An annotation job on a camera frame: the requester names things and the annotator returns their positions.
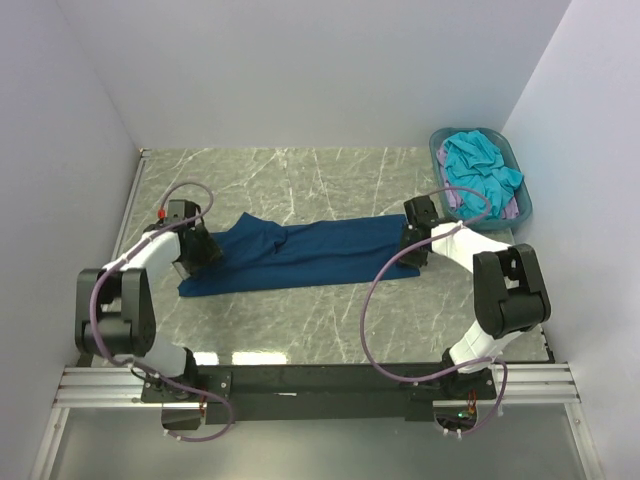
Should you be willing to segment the dark blue printed t-shirt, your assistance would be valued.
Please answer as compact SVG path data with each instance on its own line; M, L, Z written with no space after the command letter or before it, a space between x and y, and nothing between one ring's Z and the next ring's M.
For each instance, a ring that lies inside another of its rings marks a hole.
M368 283L399 250L403 215L281 226L243 213L212 235L223 257L178 287L183 298Z

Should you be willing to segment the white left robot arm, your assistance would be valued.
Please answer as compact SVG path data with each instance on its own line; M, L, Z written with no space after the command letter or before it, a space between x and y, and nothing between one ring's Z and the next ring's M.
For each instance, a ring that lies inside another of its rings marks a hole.
M76 283L74 339L83 354L102 357L95 335L113 363L145 372L146 387L179 402L200 388L193 352L157 332L152 281L173 267L184 280L222 259L206 229L201 207L170 200L141 240L101 268L82 270Z

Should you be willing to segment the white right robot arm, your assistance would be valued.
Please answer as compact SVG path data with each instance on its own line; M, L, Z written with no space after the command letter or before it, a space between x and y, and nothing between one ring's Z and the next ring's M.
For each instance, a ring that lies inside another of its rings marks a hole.
M437 380L444 395L460 399L481 384L488 368L486 363L471 365L471 360L499 356L512 340L549 319L551 305L539 262L529 245L511 246L439 218L427 196L406 201L404 210L401 250L438 239L403 255L400 264L421 268L436 253L472 274L475 321L443 354L446 369Z

